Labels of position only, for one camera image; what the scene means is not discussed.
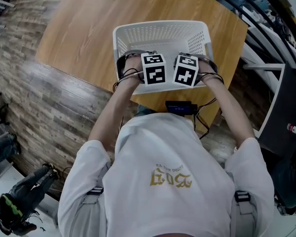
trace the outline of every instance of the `backpack strap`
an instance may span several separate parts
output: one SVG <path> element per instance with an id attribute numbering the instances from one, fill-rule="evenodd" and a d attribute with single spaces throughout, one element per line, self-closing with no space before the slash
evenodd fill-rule
<path id="1" fill-rule="evenodd" d="M 231 206 L 230 237 L 257 236 L 257 205 L 245 191 L 236 191 Z"/>

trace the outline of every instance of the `white cube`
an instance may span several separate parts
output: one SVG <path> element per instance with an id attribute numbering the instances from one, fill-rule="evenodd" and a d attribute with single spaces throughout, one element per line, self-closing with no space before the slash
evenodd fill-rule
<path id="1" fill-rule="evenodd" d="M 166 83 L 166 60 L 162 54 L 142 54 L 145 85 Z"/>
<path id="2" fill-rule="evenodd" d="M 178 55 L 172 82 L 188 88 L 193 88 L 197 73 L 197 57 Z"/>

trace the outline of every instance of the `floor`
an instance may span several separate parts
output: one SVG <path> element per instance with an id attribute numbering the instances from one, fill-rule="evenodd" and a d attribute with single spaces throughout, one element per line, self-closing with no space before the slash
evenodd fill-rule
<path id="1" fill-rule="evenodd" d="M 9 104 L 6 117 L 10 122 L 9 127 L 1 126 L 0 131 L 17 134 L 22 153 L 12 160 L 24 175 L 43 162 L 53 163 L 60 172 L 72 166 L 77 151 L 111 97 L 110 92 L 35 61 L 40 39 L 59 2 L 11 0 L 15 7 L 0 17 L 0 24 L 6 25 L 0 29 L 0 92 L 3 101 Z M 239 82 L 232 83 L 230 89 L 238 92 L 237 97 L 245 107 L 252 89 Z M 124 122 L 136 109 L 137 104 L 130 102 Z M 235 145 L 220 115 L 202 142 L 222 165 Z M 109 150 L 112 160 L 113 152 L 114 143 Z M 61 174 L 63 177 L 55 182 L 53 189 L 62 189 L 68 171 Z M 51 190 L 50 194 L 60 197 L 59 191 Z"/>

